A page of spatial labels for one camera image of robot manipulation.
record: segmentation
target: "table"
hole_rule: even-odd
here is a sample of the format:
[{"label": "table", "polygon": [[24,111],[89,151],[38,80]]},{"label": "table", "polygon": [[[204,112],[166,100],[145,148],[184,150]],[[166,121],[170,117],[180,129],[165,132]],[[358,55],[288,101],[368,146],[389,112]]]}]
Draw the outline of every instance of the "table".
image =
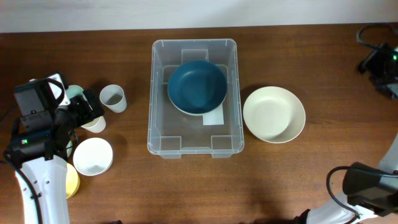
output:
[{"label": "table", "polygon": [[[80,140],[100,137],[114,149],[104,174],[80,175],[68,199],[71,223],[250,223],[291,219],[330,199],[325,179],[336,166],[359,161],[377,167],[397,134],[398,104],[356,71],[369,49],[358,45],[359,24],[212,29],[111,30],[0,34],[1,114],[16,102],[12,91],[31,78],[61,71],[70,84],[97,94],[121,85],[129,106],[107,108],[107,128],[78,130]],[[210,155],[167,160],[147,150],[151,46],[157,39],[232,38],[238,44],[241,98],[261,86],[281,86],[302,101],[307,123],[285,144],[269,144],[244,130],[245,148],[229,159]],[[397,41],[387,31],[368,35]],[[0,125],[8,144],[11,111]],[[0,165],[0,223],[23,222],[21,193],[10,166]],[[343,173],[333,178],[341,190]],[[398,216],[364,223],[397,223]]]}]

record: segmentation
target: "plastic storage container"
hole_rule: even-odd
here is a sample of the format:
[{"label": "plastic storage container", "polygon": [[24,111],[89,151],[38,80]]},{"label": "plastic storage container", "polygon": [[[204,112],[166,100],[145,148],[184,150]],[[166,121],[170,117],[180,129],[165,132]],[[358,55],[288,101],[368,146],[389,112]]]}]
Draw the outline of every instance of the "plastic storage container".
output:
[{"label": "plastic storage container", "polygon": [[[228,80],[222,104],[223,125],[204,125],[202,116],[179,111],[167,93],[173,71],[185,62],[206,60],[216,64]],[[182,154],[230,157],[243,150],[238,56],[232,39],[157,40],[152,46],[148,150],[164,159]]]}]

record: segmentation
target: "white wall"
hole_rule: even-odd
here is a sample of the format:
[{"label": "white wall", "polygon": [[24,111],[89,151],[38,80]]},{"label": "white wall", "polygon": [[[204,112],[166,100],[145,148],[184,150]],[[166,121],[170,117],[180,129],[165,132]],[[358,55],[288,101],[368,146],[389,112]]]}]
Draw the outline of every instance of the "white wall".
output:
[{"label": "white wall", "polygon": [[398,21],[398,0],[0,0],[0,32]]}]

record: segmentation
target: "yellow cup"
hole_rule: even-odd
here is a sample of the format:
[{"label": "yellow cup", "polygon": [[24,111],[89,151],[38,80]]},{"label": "yellow cup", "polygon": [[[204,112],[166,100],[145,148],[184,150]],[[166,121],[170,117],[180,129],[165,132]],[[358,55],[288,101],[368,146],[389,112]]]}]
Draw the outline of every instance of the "yellow cup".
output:
[{"label": "yellow cup", "polygon": [[67,164],[67,168],[67,198],[70,198],[79,189],[80,179],[76,169],[71,164]]}]

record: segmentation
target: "white plate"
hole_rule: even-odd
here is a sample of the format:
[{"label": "white plate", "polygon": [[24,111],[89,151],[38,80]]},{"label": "white plate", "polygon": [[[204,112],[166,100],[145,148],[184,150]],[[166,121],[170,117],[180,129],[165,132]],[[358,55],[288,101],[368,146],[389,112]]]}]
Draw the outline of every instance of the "white plate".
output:
[{"label": "white plate", "polygon": [[111,145],[101,138],[90,138],[78,145],[73,165],[83,175],[98,175],[107,171],[113,161]]},{"label": "white plate", "polygon": [[305,110],[290,91],[268,86],[250,94],[243,107],[243,118],[255,137],[266,142],[283,143],[301,133]]}]

